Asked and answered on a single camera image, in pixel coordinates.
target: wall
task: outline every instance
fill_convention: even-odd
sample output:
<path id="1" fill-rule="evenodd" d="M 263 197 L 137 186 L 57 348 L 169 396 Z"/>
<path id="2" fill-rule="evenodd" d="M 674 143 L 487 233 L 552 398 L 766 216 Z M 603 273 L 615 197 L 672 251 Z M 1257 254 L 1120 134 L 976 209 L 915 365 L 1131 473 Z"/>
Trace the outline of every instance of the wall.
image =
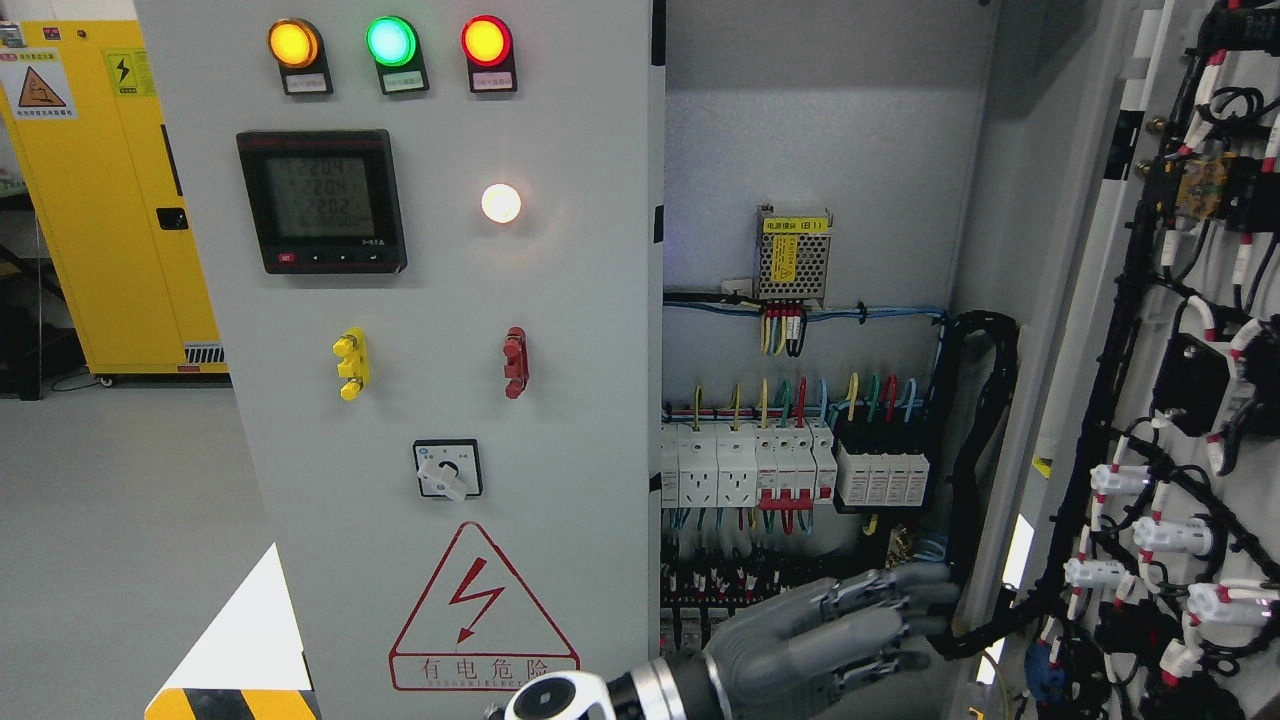
<path id="1" fill-rule="evenodd" d="M 0 0 L 10 20 L 132 20 L 133 0 Z"/>

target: red terminal connector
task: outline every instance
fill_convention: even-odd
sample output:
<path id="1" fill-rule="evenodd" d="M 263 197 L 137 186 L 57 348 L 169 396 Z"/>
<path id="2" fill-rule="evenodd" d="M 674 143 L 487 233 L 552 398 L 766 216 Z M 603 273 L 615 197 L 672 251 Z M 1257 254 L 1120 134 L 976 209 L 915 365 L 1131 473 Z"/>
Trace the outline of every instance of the red terminal connector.
<path id="1" fill-rule="evenodd" d="M 503 377 L 507 378 L 507 397 L 516 400 L 529 387 L 529 346 L 524 328 L 507 331 L 502 343 L 502 354 L 507 359 Z"/>

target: yellow indicator light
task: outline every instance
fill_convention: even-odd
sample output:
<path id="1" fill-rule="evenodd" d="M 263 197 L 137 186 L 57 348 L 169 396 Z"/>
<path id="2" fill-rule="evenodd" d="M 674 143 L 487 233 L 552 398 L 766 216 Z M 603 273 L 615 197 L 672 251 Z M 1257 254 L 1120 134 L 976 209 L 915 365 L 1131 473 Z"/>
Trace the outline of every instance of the yellow indicator light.
<path id="1" fill-rule="evenodd" d="M 480 209 L 490 220 L 507 224 L 520 215 L 520 193 L 509 184 L 490 184 L 480 196 Z"/>
<path id="2" fill-rule="evenodd" d="M 493 15 L 477 15 L 462 26 L 462 51 L 472 63 L 493 67 L 511 54 L 511 31 Z"/>
<path id="3" fill-rule="evenodd" d="M 311 23 L 296 18 L 278 20 L 266 37 L 275 55 L 285 68 L 306 68 L 320 55 L 320 36 Z"/>

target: power socket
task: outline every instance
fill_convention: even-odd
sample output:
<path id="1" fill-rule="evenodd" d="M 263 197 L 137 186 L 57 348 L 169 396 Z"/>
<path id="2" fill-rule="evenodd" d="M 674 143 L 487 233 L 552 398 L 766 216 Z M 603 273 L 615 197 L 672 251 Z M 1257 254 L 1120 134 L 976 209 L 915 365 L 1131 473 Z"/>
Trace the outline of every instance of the power socket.
<path id="1" fill-rule="evenodd" d="M 680 436 L 678 446 L 680 506 L 716 507 L 719 466 L 716 462 L 714 427 L 703 423 L 700 430 Z"/>
<path id="2" fill-rule="evenodd" d="M 467 488 L 467 497 L 480 497 L 484 492 L 480 477 L 480 447 L 474 439 L 420 439 L 413 443 L 413 464 L 415 470 L 421 470 L 424 465 L 429 468 L 453 465 L 458 470 L 458 479 Z M 422 497 L 444 497 L 421 477 L 417 479 L 417 487 Z"/>
<path id="3" fill-rule="evenodd" d="M 737 430 L 732 423 L 717 425 L 716 460 L 719 466 L 716 506 L 755 507 L 755 428 L 749 423 L 740 424 Z"/>

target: gray metal panel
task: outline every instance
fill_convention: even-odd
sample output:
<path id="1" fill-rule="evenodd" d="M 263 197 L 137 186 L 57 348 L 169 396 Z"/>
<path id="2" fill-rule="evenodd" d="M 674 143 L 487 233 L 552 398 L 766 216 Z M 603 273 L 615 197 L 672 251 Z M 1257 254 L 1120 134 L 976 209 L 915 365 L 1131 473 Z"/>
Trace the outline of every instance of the gray metal panel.
<path id="1" fill-rule="evenodd" d="M 673 0 L 667 284 L 753 277 L 755 206 L 773 201 L 835 213 L 828 306 L 946 305 L 996 14 L 975 1 Z M 918 319 L 814 325 L 800 363 L 760 355 L 750 320 L 667 310 L 663 333 L 663 396 L 684 401 L 698 382 L 726 401 L 764 374 L 923 379 L 936 347 Z"/>
<path id="2" fill-rule="evenodd" d="M 660 178 L 648 4 L 138 9 L 325 717 L 461 717 L 499 700 L 396 692 L 388 676 L 392 643 L 465 520 L 507 552 L 585 667 L 617 674 L 644 660 L 657 634 L 645 328 L 657 313 L 649 199 Z M 266 32 L 300 12 L 324 35 L 333 99 L 280 91 Z M 378 91 L 362 41 L 384 13 L 416 24 L 429 96 Z M 479 13 L 512 27 L 521 90 L 509 100 L 466 91 L 458 32 Z M 234 135 L 367 127 L 392 136 L 408 268 L 266 275 Z M 493 182 L 524 195 L 509 227 L 479 211 Z M 338 398 L 329 352 L 349 325 L 367 333 L 374 373 L 353 404 Z M 530 388 L 515 402 L 502 379 L 509 325 L 529 332 L 531 354 Z M 417 497 L 410 445 L 442 437 L 479 441 L 483 498 Z"/>

